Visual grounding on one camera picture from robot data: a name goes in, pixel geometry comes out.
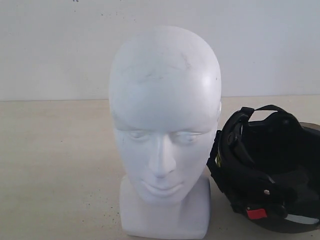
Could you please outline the black helmet with visor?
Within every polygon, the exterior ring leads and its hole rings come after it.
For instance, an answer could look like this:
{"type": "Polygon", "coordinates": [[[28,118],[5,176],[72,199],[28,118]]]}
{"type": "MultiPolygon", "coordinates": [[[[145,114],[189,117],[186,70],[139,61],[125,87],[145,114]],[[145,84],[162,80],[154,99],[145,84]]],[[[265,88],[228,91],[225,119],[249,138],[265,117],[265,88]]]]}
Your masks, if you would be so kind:
{"type": "Polygon", "coordinates": [[[254,108],[235,111],[215,135],[210,175],[233,212],[285,234],[320,228],[320,132],[283,108],[251,120],[254,108]]]}

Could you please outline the white mannequin head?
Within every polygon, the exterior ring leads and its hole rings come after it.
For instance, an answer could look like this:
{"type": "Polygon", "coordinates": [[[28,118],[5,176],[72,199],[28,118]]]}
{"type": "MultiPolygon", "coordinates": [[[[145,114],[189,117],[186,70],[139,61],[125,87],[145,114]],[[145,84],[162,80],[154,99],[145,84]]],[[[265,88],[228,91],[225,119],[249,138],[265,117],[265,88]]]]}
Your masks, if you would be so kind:
{"type": "Polygon", "coordinates": [[[117,51],[109,108],[125,175],[121,226],[130,236],[201,240],[211,214],[207,161],[221,114],[221,71],[190,30],[155,26],[117,51]]]}

